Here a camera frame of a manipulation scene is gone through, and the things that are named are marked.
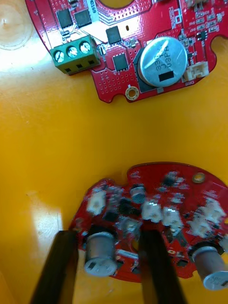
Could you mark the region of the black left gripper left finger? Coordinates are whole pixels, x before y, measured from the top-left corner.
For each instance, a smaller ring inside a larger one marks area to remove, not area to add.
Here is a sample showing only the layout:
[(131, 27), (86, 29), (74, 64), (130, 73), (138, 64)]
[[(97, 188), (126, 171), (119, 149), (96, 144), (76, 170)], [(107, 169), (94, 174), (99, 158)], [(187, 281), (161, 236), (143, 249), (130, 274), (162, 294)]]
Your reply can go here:
[(71, 304), (78, 264), (76, 231), (59, 231), (50, 247), (31, 304)]

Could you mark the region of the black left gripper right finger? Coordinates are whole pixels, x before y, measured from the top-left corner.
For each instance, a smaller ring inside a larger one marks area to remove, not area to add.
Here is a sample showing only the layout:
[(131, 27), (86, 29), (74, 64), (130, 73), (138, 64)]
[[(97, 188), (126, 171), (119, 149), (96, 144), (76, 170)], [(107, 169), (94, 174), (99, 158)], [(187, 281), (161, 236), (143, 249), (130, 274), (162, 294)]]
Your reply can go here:
[(157, 230), (142, 230), (138, 248), (145, 304), (186, 304), (187, 300)]

